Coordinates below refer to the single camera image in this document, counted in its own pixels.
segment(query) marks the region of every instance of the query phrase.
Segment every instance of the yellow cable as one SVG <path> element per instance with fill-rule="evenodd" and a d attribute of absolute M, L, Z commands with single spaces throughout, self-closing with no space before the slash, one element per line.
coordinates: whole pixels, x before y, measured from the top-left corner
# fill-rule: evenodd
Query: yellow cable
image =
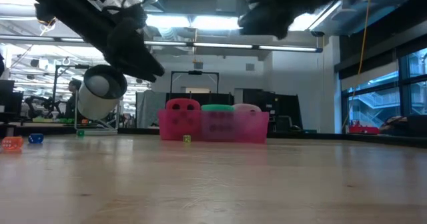
<path fill-rule="evenodd" d="M 362 66 L 363 66 L 363 57 L 365 54 L 365 45 L 366 45 L 366 33 L 368 32 L 368 20 L 369 20 L 369 7 L 371 5 L 371 0 L 368 0 L 368 6 L 366 8 L 366 20 L 365 20 L 365 30 L 363 32 L 363 41 L 362 41 L 362 52 L 360 54 L 360 64 L 359 64 L 359 72 L 358 72 L 358 76 L 357 76 L 357 80 L 356 80 L 356 85 L 353 88 L 353 95 L 352 95 L 352 102 L 350 103 L 350 106 L 348 107 L 348 111 L 347 111 L 347 117 L 344 119 L 344 121 L 342 122 L 342 126 L 341 126 L 341 131 L 344 129 L 344 127 L 346 126 L 348 117 L 350 116 L 350 110 L 353 107 L 353 102 L 354 102 L 354 96 L 356 95 L 356 88 L 359 86 L 359 82 L 360 82 L 360 73 L 362 72 Z"/>

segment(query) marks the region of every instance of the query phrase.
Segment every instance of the green lid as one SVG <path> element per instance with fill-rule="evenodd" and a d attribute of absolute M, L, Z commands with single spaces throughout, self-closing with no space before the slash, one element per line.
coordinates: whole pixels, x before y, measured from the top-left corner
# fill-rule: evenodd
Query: green lid
<path fill-rule="evenodd" d="M 202 105 L 201 110 L 202 111 L 234 111 L 234 107 L 231 105 L 211 104 L 211 105 Z"/>

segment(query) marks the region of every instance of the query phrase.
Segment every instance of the glass window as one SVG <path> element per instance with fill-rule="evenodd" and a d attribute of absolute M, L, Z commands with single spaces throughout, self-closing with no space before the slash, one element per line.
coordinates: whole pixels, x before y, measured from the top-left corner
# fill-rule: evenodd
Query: glass window
<path fill-rule="evenodd" d="M 410 77 L 427 74 L 427 48 L 409 54 L 408 65 Z"/>
<path fill-rule="evenodd" d="M 389 118 L 400 115 L 399 88 L 375 91 L 349 97 L 350 124 L 359 121 L 362 126 L 380 127 Z"/>
<path fill-rule="evenodd" d="M 398 71 L 393 71 L 392 73 L 389 73 L 387 75 L 383 75 L 381 77 L 377 77 L 373 80 L 367 81 L 365 83 L 362 83 L 358 86 L 358 88 L 356 89 L 358 90 L 363 90 L 363 89 L 367 89 L 367 88 L 371 88 L 371 87 L 376 87 L 379 85 L 383 85 L 386 83 L 391 83 L 394 81 L 398 81 L 399 78 L 399 72 Z M 348 89 L 349 93 L 353 92 L 353 88 Z"/>
<path fill-rule="evenodd" d="M 411 85 L 411 114 L 427 114 L 427 82 L 422 81 Z"/>

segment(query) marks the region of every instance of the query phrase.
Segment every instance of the white cylinder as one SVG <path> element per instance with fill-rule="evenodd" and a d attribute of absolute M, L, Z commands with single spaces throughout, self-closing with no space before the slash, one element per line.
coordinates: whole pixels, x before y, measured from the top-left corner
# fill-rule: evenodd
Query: white cylinder
<path fill-rule="evenodd" d="M 88 119 L 102 119 L 119 103 L 126 89 L 123 74 L 111 66 L 97 65 L 85 73 L 77 108 Z"/>

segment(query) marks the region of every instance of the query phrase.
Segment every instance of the table surface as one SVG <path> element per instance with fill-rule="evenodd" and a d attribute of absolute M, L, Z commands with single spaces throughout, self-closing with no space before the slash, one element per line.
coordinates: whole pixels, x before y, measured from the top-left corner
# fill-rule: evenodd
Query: table surface
<path fill-rule="evenodd" d="M 0 153 L 0 223 L 426 223 L 427 152 L 50 136 Z"/>

